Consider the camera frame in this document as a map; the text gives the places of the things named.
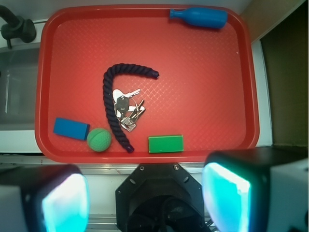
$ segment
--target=faucet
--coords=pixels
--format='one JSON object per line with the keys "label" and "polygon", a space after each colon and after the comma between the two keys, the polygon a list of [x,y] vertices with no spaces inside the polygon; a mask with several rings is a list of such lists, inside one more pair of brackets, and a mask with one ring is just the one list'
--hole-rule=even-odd
{"label": "faucet", "polygon": [[3,5],[0,5],[0,17],[7,22],[1,27],[1,35],[7,40],[9,49],[12,48],[11,39],[20,38],[24,43],[30,43],[35,39],[37,32],[32,20],[14,15]]}

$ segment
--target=bottle neck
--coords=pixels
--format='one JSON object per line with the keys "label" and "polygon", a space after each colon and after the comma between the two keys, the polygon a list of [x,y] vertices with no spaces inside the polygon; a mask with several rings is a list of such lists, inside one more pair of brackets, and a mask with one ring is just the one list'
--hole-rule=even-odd
{"label": "bottle neck", "polygon": [[169,18],[182,18],[182,17],[183,17],[183,11],[171,10],[169,13]]}

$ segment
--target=sink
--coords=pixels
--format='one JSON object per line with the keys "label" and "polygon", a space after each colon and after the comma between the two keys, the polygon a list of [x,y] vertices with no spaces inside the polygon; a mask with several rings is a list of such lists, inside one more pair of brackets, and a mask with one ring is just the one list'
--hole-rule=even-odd
{"label": "sink", "polygon": [[34,129],[39,46],[0,50],[0,131]]}

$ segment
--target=green block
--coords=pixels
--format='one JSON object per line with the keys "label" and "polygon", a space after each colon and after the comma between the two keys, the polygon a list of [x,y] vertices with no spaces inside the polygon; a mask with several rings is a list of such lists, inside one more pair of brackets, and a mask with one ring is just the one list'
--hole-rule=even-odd
{"label": "green block", "polygon": [[183,151],[182,135],[149,136],[149,153]]}

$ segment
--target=dark blue rope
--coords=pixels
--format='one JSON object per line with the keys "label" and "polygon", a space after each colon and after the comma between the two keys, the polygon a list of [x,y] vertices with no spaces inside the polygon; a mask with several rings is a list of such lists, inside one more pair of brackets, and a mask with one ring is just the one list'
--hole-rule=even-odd
{"label": "dark blue rope", "polygon": [[134,147],[130,144],[130,141],[121,130],[121,126],[115,115],[114,103],[112,98],[112,83],[115,76],[118,74],[137,74],[157,79],[159,77],[159,72],[151,68],[136,64],[115,64],[108,68],[108,70],[104,74],[103,101],[105,105],[108,123],[120,145],[125,150],[127,150],[128,153],[132,153],[134,151]]}

